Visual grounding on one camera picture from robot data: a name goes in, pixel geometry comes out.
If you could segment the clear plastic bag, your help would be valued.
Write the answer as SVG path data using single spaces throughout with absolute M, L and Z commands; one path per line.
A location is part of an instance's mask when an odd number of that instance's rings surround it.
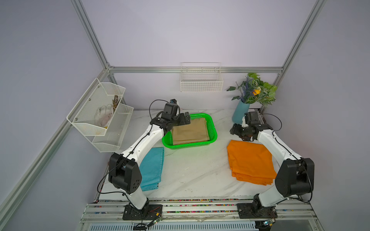
M 107 128 L 112 119 L 113 113 L 112 104 L 98 108 L 94 116 L 94 124 L 98 127 Z

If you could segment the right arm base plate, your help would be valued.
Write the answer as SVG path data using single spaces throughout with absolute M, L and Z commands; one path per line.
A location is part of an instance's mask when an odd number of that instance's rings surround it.
M 238 203 L 237 211 L 240 219 L 252 219 L 252 218 L 277 218 L 275 207 L 263 207 L 259 194 L 253 197 L 252 203 Z

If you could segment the aluminium cage frame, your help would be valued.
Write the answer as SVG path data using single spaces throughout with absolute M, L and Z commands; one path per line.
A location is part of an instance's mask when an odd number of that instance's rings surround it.
M 223 66 L 221 63 L 213 62 L 185 62 L 180 66 L 111 66 L 108 62 L 103 48 L 99 42 L 99 39 L 93 29 L 89 16 L 82 1 L 71 1 L 75 10 L 75 16 L 79 18 L 82 27 L 87 33 L 87 38 L 92 44 L 95 57 L 100 62 L 101 72 L 92 84 L 87 88 L 87 91 L 79 99 L 77 104 L 73 107 L 72 111 L 64 119 L 61 126 L 50 138 L 45 147 L 41 150 L 40 154 L 34 159 L 33 163 L 24 172 L 23 176 L 19 179 L 18 183 L 14 186 L 8 196 L 2 200 L 1 204 L 1 223 L 5 225 L 6 222 L 12 217 L 12 215 L 18 210 L 20 205 L 23 203 L 30 190 L 42 174 L 44 169 L 49 164 L 49 161 L 53 158 L 57 146 L 61 143 L 61 140 L 65 138 L 68 130 L 73 126 L 75 115 L 87 99 L 87 95 L 94 89 L 98 81 L 102 81 L 105 78 L 109 79 L 110 82 L 116 84 L 114 77 L 115 73 L 195 73 L 196 76 L 205 75 L 206 73 L 247 73 L 247 72 L 260 72 L 260 73 L 276 73 L 276 81 L 282 79 L 282 75 L 287 71 L 291 61 L 301 47 L 307 33 L 315 22 L 318 14 L 325 5 L 325 1 L 315 1 L 312 6 L 312 10 L 308 14 L 302 29 L 295 40 L 289 54 L 284 61 L 282 66 Z

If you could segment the upper white mesh shelf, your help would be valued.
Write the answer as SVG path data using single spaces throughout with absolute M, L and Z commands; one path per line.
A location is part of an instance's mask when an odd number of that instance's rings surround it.
M 113 105 L 115 96 L 121 99 L 124 93 L 122 86 L 95 79 L 66 119 L 84 136 L 104 136 L 108 125 L 97 122 L 96 112 L 103 106 Z

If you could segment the tan pants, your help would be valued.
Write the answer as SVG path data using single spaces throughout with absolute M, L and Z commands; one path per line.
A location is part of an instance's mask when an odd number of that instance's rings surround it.
M 207 121 L 204 117 L 191 120 L 191 123 L 172 128 L 173 145 L 208 141 L 210 139 Z

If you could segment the white mesh shelf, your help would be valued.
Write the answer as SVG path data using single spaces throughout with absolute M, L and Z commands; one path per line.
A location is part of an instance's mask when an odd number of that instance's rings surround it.
M 125 104 L 119 104 L 108 125 L 107 132 L 104 136 L 95 136 L 92 144 L 101 153 L 118 152 L 124 135 L 127 131 L 133 107 Z
M 108 125 L 97 122 L 96 112 L 103 106 L 113 105 L 115 96 L 121 99 L 124 93 L 122 86 L 95 79 L 66 119 L 84 136 L 104 136 Z

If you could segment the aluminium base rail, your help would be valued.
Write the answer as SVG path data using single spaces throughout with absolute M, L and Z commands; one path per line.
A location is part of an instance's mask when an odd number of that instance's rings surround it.
M 164 222 L 170 221 L 233 221 L 239 220 L 237 204 L 250 204 L 252 200 L 170 200 L 152 201 L 162 205 Z M 122 222 L 127 201 L 101 201 L 88 204 L 80 223 Z M 309 203 L 286 200 L 275 207 L 276 220 L 312 220 L 317 216 Z

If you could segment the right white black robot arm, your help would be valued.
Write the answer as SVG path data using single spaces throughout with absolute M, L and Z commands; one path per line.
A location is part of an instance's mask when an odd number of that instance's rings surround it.
M 230 134 L 237 135 L 243 141 L 259 141 L 276 159 L 279 170 L 275 184 L 253 198 L 254 211 L 273 208 L 288 199 L 309 203 L 302 195 L 313 195 L 315 164 L 310 158 L 303 158 L 289 148 L 267 123 L 262 124 L 258 112 L 244 114 L 242 124 L 234 124 Z

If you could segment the green plastic basket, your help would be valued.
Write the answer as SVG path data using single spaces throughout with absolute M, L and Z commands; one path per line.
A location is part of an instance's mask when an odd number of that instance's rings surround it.
M 209 114 L 192 114 L 190 122 L 174 127 L 162 138 L 162 144 L 169 149 L 184 149 L 209 145 L 217 140 L 218 134 Z

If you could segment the lower white mesh shelf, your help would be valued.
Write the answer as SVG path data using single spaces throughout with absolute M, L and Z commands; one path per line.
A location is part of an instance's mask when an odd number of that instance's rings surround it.
M 95 136 L 92 144 L 101 153 L 118 152 L 124 135 L 127 131 L 133 107 L 125 104 L 119 104 L 108 125 L 107 132 L 104 136 Z

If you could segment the artificial flower bouquet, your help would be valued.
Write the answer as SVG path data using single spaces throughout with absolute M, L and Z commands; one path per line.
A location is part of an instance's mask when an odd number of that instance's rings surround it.
M 232 100 L 240 100 L 243 104 L 259 103 L 268 107 L 276 100 L 277 86 L 262 81 L 257 73 L 248 73 L 245 80 L 236 87 L 231 86 L 226 91 L 238 91 L 239 95 Z

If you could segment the teal pants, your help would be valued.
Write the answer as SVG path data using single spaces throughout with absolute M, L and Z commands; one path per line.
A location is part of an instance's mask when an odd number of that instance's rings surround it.
M 140 187 L 142 191 L 156 190 L 161 182 L 161 175 L 164 164 L 164 148 L 152 148 L 140 165 L 142 182 Z

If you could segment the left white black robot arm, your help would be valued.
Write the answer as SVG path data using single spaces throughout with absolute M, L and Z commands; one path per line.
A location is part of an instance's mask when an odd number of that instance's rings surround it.
M 143 212 L 149 200 L 141 189 L 140 165 L 152 149 L 173 127 L 190 124 L 188 112 L 181 113 L 175 99 L 165 102 L 164 109 L 150 121 L 145 132 L 121 154 L 113 153 L 109 159 L 108 181 L 126 196 L 131 206 Z

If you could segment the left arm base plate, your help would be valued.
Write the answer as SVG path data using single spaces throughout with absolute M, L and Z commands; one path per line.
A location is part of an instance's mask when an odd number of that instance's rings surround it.
M 128 204 L 124 207 L 122 220 L 155 220 L 162 215 L 163 205 L 146 203 L 142 209 Z

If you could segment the teal vase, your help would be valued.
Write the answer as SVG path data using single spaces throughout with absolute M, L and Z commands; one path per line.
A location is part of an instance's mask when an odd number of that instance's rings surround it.
M 250 104 L 244 103 L 242 101 L 239 101 L 234 114 L 232 116 L 232 121 L 236 124 L 242 124 L 242 120 L 244 118 L 245 113 L 248 112 L 250 108 Z

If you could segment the orange pants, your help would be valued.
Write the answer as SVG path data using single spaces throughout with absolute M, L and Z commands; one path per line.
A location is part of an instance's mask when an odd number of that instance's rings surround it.
M 232 176 L 238 181 L 266 186 L 277 176 L 272 154 L 262 144 L 231 140 L 227 155 Z

